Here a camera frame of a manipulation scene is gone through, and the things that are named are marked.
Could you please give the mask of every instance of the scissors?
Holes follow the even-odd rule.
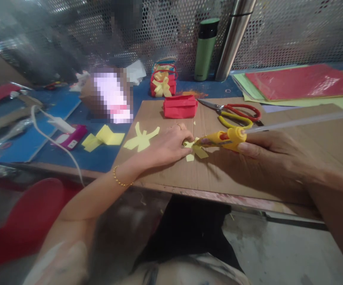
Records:
[[[252,127],[253,123],[257,123],[258,125],[263,125],[263,123],[260,121],[261,112],[257,108],[255,108],[251,105],[227,104],[227,105],[220,106],[218,104],[210,103],[206,100],[202,100],[202,99],[197,99],[197,100],[199,102],[201,102],[203,105],[205,105],[211,109],[216,110],[216,112],[219,115],[219,117],[218,117],[219,121],[227,128],[232,128],[235,126],[231,125],[226,120],[224,120],[223,116],[226,116],[231,120],[234,120],[236,123],[238,123],[239,125],[241,125],[245,129],[250,129]],[[255,112],[256,115],[254,117],[248,116],[248,115],[244,114],[243,112],[236,110],[234,107],[250,109],[251,111]],[[234,114],[226,112],[226,111],[224,111],[224,109],[229,110],[231,112],[234,112]]]

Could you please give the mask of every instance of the gold bracelet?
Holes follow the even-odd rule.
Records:
[[[118,167],[118,165],[115,166],[115,168],[113,169],[113,178],[115,178],[116,182],[120,185],[120,186],[123,186],[123,187],[127,187],[127,186],[132,186],[133,185],[133,182],[131,184],[124,184],[124,183],[121,183],[117,178],[116,178],[116,168]]]

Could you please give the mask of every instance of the green water bottle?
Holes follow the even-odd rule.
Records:
[[[219,18],[200,22],[198,45],[196,47],[195,72],[196,81],[205,81],[210,69],[211,56],[218,33]]]

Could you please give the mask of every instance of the table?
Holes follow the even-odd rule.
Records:
[[[338,69],[343,69],[343,64],[336,65]],[[134,117],[140,108],[143,100],[163,100],[163,98],[153,98],[150,95],[150,79],[144,79],[139,86],[133,88],[133,110]],[[224,82],[205,81],[178,81],[177,93],[181,91],[195,91],[200,93],[203,98],[226,98],[226,97],[242,97],[242,92],[233,82],[232,77],[228,77]],[[68,88],[59,88],[55,91],[36,91],[31,96],[38,98],[45,105],[56,104],[57,100],[64,92],[68,92]],[[0,104],[0,115],[6,114],[11,108],[17,108],[17,103]],[[96,134],[100,128],[106,123],[103,120],[94,119],[91,112],[84,104],[80,104],[76,110],[67,119],[69,124],[84,124],[88,128],[89,133]],[[130,124],[110,124],[110,128],[114,132],[127,133]],[[53,137],[57,137],[60,132],[57,132]],[[82,146],[78,145],[72,154],[78,161],[82,174],[85,178],[96,179],[102,173],[108,172],[115,160],[115,157],[120,149],[120,146],[101,146],[93,152],[86,152]],[[77,171],[70,157],[61,149],[47,143],[36,155],[29,164],[14,163],[18,168],[41,169],[51,171],[53,173],[61,173],[66,175],[77,175]],[[272,211],[289,215],[297,215],[309,219],[320,220],[320,214],[314,207],[306,207],[302,205],[283,203],[277,201],[269,201],[264,199],[248,198],[242,196],[234,196],[228,194],[220,194],[213,192],[198,191],[194,189],[176,188],[159,184],[141,184],[136,182],[135,186],[168,192],[172,194],[181,194],[191,197],[219,201],[235,205],[237,207],[247,207],[262,211]]]

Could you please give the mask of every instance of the floor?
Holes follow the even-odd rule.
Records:
[[[113,284],[130,272],[167,204],[154,193],[144,195],[125,193],[101,217],[89,284]],[[18,198],[0,190],[0,223]],[[254,285],[343,284],[343,256],[328,232],[237,212],[226,217],[223,231]],[[0,266],[0,284],[21,284],[34,260],[29,256]]]

